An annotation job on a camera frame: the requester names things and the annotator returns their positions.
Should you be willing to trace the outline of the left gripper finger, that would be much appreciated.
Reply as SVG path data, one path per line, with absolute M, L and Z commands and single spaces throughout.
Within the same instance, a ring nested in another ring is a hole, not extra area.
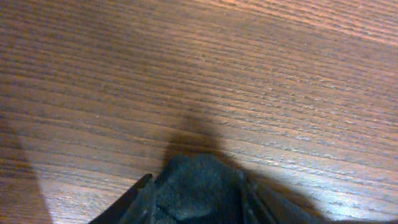
M 129 188 L 117 201 L 108 207 L 88 224 L 117 224 L 127 213 L 130 205 L 135 201 L 140 189 L 151 180 L 152 174 L 142 176 L 131 188 Z

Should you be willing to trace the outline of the black Nike t-shirt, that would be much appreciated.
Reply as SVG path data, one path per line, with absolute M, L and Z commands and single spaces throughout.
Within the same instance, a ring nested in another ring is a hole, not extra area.
M 213 156 L 175 156 L 120 223 L 320 224 L 270 187 Z

